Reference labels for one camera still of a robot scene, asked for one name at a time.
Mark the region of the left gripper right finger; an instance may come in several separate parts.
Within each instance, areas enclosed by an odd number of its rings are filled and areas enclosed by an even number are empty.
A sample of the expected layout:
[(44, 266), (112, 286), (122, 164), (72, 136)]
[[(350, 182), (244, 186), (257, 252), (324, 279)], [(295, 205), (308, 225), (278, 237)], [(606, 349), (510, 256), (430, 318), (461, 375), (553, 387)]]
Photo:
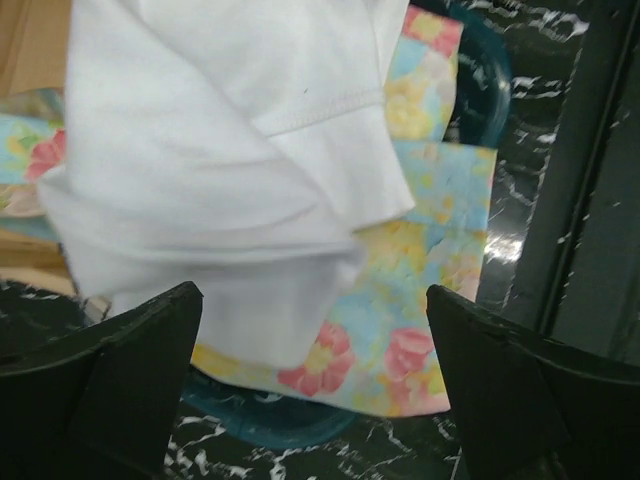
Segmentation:
[(438, 285), (427, 317), (471, 479), (636, 479), (639, 369)]

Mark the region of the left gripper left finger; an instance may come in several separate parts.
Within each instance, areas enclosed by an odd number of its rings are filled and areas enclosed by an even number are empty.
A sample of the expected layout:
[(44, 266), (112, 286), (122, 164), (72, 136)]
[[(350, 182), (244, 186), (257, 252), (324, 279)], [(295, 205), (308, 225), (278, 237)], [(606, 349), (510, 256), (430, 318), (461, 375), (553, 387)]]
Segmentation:
[(90, 324), (72, 299), (1, 286), (1, 475), (160, 479), (203, 298), (182, 283)]

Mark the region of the white garment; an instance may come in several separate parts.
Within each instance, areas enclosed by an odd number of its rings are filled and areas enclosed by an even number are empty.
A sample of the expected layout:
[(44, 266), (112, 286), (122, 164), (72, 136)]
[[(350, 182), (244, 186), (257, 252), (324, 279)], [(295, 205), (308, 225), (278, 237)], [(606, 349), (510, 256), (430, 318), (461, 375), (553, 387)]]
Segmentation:
[(66, 160), (38, 183), (82, 295), (191, 281), (198, 341), (301, 364), (414, 198), (383, 84), (404, 1), (76, 1)]

